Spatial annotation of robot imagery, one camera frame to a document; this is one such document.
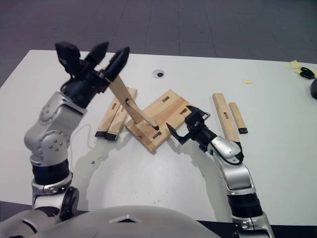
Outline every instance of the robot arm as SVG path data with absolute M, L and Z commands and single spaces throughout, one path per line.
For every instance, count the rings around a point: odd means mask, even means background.
M 37 122 L 26 133 L 24 142 L 31 151 L 33 167 L 32 208 L 0 223 L 0 237 L 29 237 L 38 231 L 71 218 L 77 210 L 79 192 L 71 186 L 68 152 L 73 131 L 86 113 L 93 97 L 109 86 L 126 65 L 129 48 L 118 51 L 106 69 L 94 68 L 106 55 L 108 42 L 96 45 L 84 60 L 78 48 L 57 43 L 59 62 L 70 79 L 60 92 L 44 105 Z
M 261 208 L 250 172 L 242 163 L 244 156 L 240 143 L 228 141 L 210 131 L 204 123 L 210 114 L 192 106 L 187 108 L 192 112 L 185 118 L 188 134 L 182 137 L 173 127 L 168 124 L 167 127 L 181 144 L 189 139 L 195 140 L 202 151 L 213 155 L 224 176 L 232 221 L 237 229 L 234 235 L 240 238 L 274 238 L 266 213 Z

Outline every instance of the wooden board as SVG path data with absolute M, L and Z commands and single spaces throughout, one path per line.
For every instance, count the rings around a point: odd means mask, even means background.
M 114 118 L 116 112 L 118 111 L 120 105 L 121 104 L 120 104 L 119 100 L 115 97 L 113 99 L 113 101 L 111 102 L 110 107 L 108 108 L 104 118 L 102 119 L 102 121 L 98 127 L 98 130 L 96 132 L 95 137 L 104 137 L 104 135 L 108 131 L 108 129 L 113 121 L 113 118 Z
M 232 140 L 235 142 L 240 142 L 238 133 L 234 127 L 232 118 L 229 113 L 229 108 L 227 106 L 226 100 L 222 93 L 214 93 L 212 95 L 214 105 L 216 107 L 220 124 L 223 130 L 224 137 L 227 140 Z
M 137 90 L 135 88 L 129 88 L 128 91 L 131 94 L 131 97 L 135 99 L 135 97 L 137 96 Z M 127 116 L 127 111 L 124 109 L 122 105 L 120 105 L 107 131 L 106 139 L 116 140 L 118 138 L 119 134 L 122 132 L 123 125 L 125 120 L 127 119 Z
M 238 105 L 236 103 L 229 103 L 229 107 L 231 109 L 234 121 L 236 122 L 236 125 L 238 127 L 238 131 L 240 134 L 246 134 L 248 133 L 247 127 L 243 121 L 243 118 L 240 114 L 240 111 L 238 109 Z
M 151 153 L 153 153 L 167 140 L 167 138 L 170 137 L 166 123 L 170 124 L 175 129 L 179 128 L 184 123 L 185 117 L 190 114 L 190 111 L 186 108 L 187 105 L 190 105 L 190 103 L 178 96 L 172 90 L 168 90 L 143 110 L 146 115 L 158 124 L 159 131 L 156 131 L 145 120 L 135 124 L 131 119 L 125 126 Z

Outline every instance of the wooden piece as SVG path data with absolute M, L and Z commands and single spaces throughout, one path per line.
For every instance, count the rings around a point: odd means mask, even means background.
M 238 133 L 234 128 L 233 121 L 231 119 L 229 108 L 222 93 L 214 93 L 212 95 L 214 105 L 216 107 L 218 117 L 221 123 L 224 137 L 227 140 L 240 142 Z
M 101 121 L 98 130 L 95 134 L 95 137 L 104 137 L 105 133 L 108 131 L 113 118 L 115 117 L 116 112 L 118 111 L 120 107 L 119 100 L 115 97 L 113 101 L 110 104 L 110 107 L 108 108 L 103 120 Z
M 185 117 L 190 114 L 190 111 L 186 108 L 187 105 L 190 105 L 190 103 L 172 90 L 168 90 L 143 110 L 145 114 L 158 123 L 159 131 L 154 130 L 145 120 L 138 124 L 130 120 L 125 126 L 153 153 L 170 137 L 166 123 L 175 129 L 184 123 Z
M 149 118 L 146 114 L 140 114 L 140 109 L 136 105 L 134 99 L 129 94 L 128 90 L 126 89 L 122 79 L 118 75 L 118 77 L 114 80 L 114 82 L 110 82 L 109 85 L 110 90 L 113 92 L 115 97 L 120 101 L 120 103 L 123 105 L 125 110 L 128 112 L 128 114 L 131 116 L 133 121 L 135 123 L 141 122 L 143 119 L 145 119 L 148 123 L 151 124 L 153 127 L 157 127 L 158 125 Z M 129 101 L 130 104 L 134 104 L 133 107 L 129 106 L 126 101 Z
M 231 109 L 233 118 L 236 122 L 236 125 L 238 127 L 238 131 L 240 134 L 246 134 L 248 133 L 248 129 L 246 127 L 246 125 L 244 124 L 244 121 L 242 119 L 242 116 L 240 114 L 240 111 L 238 109 L 238 106 L 236 103 L 229 103 L 229 107 Z
M 139 109 L 138 106 L 137 106 L 135 103 L 133 103 L 133 102 L 131 102 L 131 101 L 127 101 L 126 103 L 127 103 L 130 107 L 132 107 L 133 110 L 135 110 L 136 112 L 138 112 L 138 114 L 139 114 L 140 116 L 142 116 L 143 119 L 144 119 L 145 121 L 147 121 L 150 125 L 152 125 L 152 126 L 153 126 L 153 125 L 156 125 L 155 128 L 157 128 L 157 130 L 159 130 L 159 127 L 157 126 L 156 122 L 153 121 L 150 117 L 148 117 L 141 109 Z
M 135 99 L 137 96 L 137 90 L 135 88 L 129 88 L 129 93 L 131 94 L 132 98 Z M 123 125 L 125 120 L 127 119 L 128 113 L 124 109 L 122 105 L 120 105 L 113 121 L 107 131 L 106 139 L 108 140 L 116 140 L 119 134 L 122 132 Z

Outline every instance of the black object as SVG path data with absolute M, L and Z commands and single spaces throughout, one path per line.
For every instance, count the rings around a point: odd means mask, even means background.
M 301 71 L 300 75 L 306 79 L 314 79 L 315 78 L 315 74 L 308 68 L 305 67 L 301 67 Z
M 125 47 L 118 52 L 111 58 L 107 68 L 105 70 L 101 70 L 101 72 L 105 75 L 105 77 L 114 82 L 114 80 L 118 77 L 119 73 L 127 64 L 129 58 L 130 48 Z
M 60 219 L 62 221 L 68 220 L 74 216 L 77 210 L 79 200 L 79 191 L 75 187 L 69 187 L 65 193 L 63 203 L 60 211 Z
M 22 223 L 26 224 L 34 233 L 38 232 L 31 223 L 29 223 L 27 221 L 22 221 Z
M 238 128 L 238 131 L 240 134 L 247 134 L 248 133 L 248 129 L 244 128 Z
M 228 202 L 233 216 L 257 217 L 263 214 L 260 201 L 256 193 L 245 195 L 228 195 Z
M 48 217 L 55 217 L 59 213 L 59 209 L 57 207 L 38 207 L 35 210 L 40 210 L 45 212 Z
M 70 74 L 70 79 L 60 90 L 81 108 L 86 108 L 97 93 L 104 92 L 109 86 L 109 82 L 94 70 L 105 57 L 108 45 L 108 42 L 103 42 L 94 46 L 82 60 L 75 45 L 68 42 L 55 44 L 58 60 Z
M 132 221 L 131 219 L 127 218 L 127 219 L 124 219 L 122 221 L 119 221 L 117 223 L 136 223 L 135 221 Z
M 185 118 L 185 123 L 187 125 L 188 133 L 185 136 L 180 136 L 177 134 L 176 130 L 169 124 L 166 123 L 167 128 L 172 136 L 175 137 L 176 140 L 179 141 L 180 144 L 184 144 L 189 139 L 197 141 L 199 144 L 199 148 L 203 151 L 207 151 L 207 147 L 210 144 L 213 146 L 211 141 L 217 137 L 215 133 L 208 129 L 205 125 L 205 120 L 203 119 L 204 116 L 208 114 L 200 110 L 199 108 L 195 108 L 193 106 L 187 106 L 187 108 L 191 111 L 191 113 Z M 232 163 L 225 159 L 220 153 L 218 155 L 227 163 L 231 165 L 239 165 L 242 163 L 244 155 L 242 153 L 242 147 L 240 142 L 235 142 L 240 147 L 240 153 L 236 155 L 238 160 L 237 163 Z
M 311 84 L 311 96 L 317 99 L 317 79 L 315 79 Z
M 70 173 L 68 168 L 68 160 L 52 166 L 33 166 L 32 170 L 35 183 L 39 185 L 57 183 L 65 179 Z

